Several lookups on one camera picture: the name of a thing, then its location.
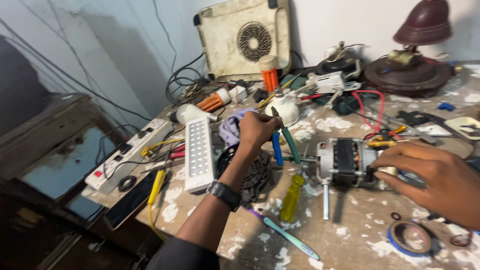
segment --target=purple cloth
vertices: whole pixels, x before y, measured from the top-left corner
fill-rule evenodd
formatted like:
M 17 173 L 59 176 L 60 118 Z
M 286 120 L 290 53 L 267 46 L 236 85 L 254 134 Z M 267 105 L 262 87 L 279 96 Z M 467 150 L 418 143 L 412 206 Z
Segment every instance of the purple cloth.
M 218 134 L 225 141 L 225 146 L 230 147 L 240 142 L 240 130 L 236 122 L 240 122 L 248 111 L 256 111 L 254 108 L 238 109 L 229 115 L 218 127 Z

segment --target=sleeve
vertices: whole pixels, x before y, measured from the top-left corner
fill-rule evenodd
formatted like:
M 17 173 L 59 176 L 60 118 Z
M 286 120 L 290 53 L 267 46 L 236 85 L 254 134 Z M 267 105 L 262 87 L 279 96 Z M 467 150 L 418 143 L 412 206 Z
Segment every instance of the sleeve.
M 199 245 L 172 238 L 153 256 L 146 270 L 220 270 L 218 256 Z

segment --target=toothbrush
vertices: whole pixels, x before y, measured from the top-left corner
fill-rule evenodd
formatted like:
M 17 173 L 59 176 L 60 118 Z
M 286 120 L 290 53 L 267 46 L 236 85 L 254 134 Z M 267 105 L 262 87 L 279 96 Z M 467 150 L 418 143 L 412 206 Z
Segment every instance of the toothbrush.
M 285 239 L 289 240 L 294 246 L 296 246 L 298 249 L 300 249 L 303 253 L 307 254 L 308 256 L 312 257 L 315 260 L 320 260 L 320 256 L 315 253 L 309 246 L 304 244 L 302 241 L 300 241 L 298 238 L 292 236 L 291 234 L 285 232 L 282 230 L 280 227 L 278 227 L 271 219 L 268 217 L 259 214 L 255 212 L 253 209 L 246 209 L 256 217 L 258 217 L 263 223 L 267 226 L 272 228 L 274 231 L 276 231 L 278 234 L 283 236 Z

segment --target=black watch strap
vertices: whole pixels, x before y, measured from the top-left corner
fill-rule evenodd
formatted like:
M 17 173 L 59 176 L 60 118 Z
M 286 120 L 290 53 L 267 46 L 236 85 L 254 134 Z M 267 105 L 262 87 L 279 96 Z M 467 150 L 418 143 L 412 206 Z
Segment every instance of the black watch strap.
M 224 201 L 228 206 L 230 206 L 230 208 L 232 208 L 232 212 L 237 212 L 238 208 L 240 207 L 241 195 L 217 180 L 210 184 L 207 189 L 207 193 L 210 193 Z

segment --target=mobile phone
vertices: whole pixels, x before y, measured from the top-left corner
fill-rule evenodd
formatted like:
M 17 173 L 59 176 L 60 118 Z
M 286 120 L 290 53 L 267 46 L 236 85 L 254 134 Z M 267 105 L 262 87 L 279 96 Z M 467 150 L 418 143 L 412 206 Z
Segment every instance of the mobile phone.
M 107 225 L 112 230 L 118 229 L 130 216 L 138 214 L 147 204 L 152 192 L 158 170 L 151 171 L 137 183 L 123 198 L 121 198 L 103 216 Z

